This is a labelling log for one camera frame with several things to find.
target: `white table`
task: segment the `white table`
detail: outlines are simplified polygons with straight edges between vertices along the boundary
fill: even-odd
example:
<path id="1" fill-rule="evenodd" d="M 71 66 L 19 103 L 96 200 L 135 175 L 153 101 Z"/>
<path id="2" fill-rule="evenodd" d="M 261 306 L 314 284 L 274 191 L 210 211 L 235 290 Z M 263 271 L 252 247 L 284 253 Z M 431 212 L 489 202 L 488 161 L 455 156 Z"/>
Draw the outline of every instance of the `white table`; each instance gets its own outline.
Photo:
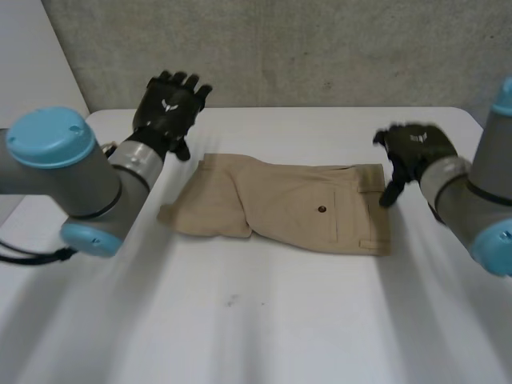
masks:
<path id="1" fill-rule="evenodd" d="M 92 114 L 100 142 L 123 140 L 132 110 Z M 205 152 L 266 162 L 382 162 L 374 132 L 435 122 L 474 156 L 479 125 L 453 108 L 210 109 L 169 158 L 122 250 L 56 266 L 0 266 L 0 382 L 508 383 L 512 287 L 436 223 L 417 186 L 391 210 L 386 258 L 315 254 L 259 236 L 171 234 L 155 221 Z M 59 245 L 64 215 L 25 198 L 0 237 Z"/>

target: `gray concrete wall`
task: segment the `gray concrete wall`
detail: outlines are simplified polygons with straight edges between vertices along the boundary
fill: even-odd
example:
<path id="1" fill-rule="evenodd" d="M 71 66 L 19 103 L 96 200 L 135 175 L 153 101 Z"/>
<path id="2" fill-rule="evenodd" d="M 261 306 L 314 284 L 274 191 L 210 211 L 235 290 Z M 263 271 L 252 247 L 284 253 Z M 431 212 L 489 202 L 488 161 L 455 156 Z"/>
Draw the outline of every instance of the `gray concrete wall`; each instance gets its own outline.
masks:
<path id="1" fill-rule="evenodd" d="M 456 106 L 480 122 L 512 74 L 511 0 L 43 0 L 91 110 L 161 69 L 209 106 Z"/>

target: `white wall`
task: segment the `white wall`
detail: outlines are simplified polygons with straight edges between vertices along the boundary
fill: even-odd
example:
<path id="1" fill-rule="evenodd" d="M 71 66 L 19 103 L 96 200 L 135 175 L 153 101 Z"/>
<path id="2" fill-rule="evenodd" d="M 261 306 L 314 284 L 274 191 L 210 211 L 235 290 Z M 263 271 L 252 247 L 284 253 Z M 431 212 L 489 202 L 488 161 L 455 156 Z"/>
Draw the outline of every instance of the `white wall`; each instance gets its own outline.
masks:
<path id="1" fill-rule="evenodd" d="M 0 36 L 0 127 L 42 106 L 89 114 L 39 0 L 1 0 Z M 0 196 L 0 225 L 21 198 Z"/>

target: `beige trousers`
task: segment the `beige trousers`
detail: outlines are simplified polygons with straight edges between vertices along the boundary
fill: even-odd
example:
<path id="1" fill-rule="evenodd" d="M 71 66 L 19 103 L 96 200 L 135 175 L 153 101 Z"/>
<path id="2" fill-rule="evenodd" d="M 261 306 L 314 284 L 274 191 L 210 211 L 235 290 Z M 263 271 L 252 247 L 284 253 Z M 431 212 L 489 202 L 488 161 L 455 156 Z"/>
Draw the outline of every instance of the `beige trousers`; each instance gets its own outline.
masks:
<path id="1" fill-rule="evenodd" d="M 239 154 L 207 154 L 158 220 L 198 236 L 249 237 L 252 230 L 308 250 L 390 252 L 387 211 L 378 204 L 380 164 L 281 166 Z"/>

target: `robot finger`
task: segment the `robot finger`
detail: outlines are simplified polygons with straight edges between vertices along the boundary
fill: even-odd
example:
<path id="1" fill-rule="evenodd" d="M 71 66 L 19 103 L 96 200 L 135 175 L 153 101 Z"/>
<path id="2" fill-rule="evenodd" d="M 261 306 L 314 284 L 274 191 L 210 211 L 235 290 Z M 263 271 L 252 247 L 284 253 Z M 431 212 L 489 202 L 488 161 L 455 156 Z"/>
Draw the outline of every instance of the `robot finger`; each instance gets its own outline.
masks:
<path id="1" fill-rule="evenodd" d="M 185 72 L 176 72 L 172 79 L 170 80 L 174 84 L 182 84 L 183 80 L 186 78 Z"/>
<path id="2" fill-rule="evenodd" d="M 194 92 L 195 86 L 199 82 L 199 76 L 196 74 L 192 74 L 185 82 L 184 87 L 192 92 Z"/>

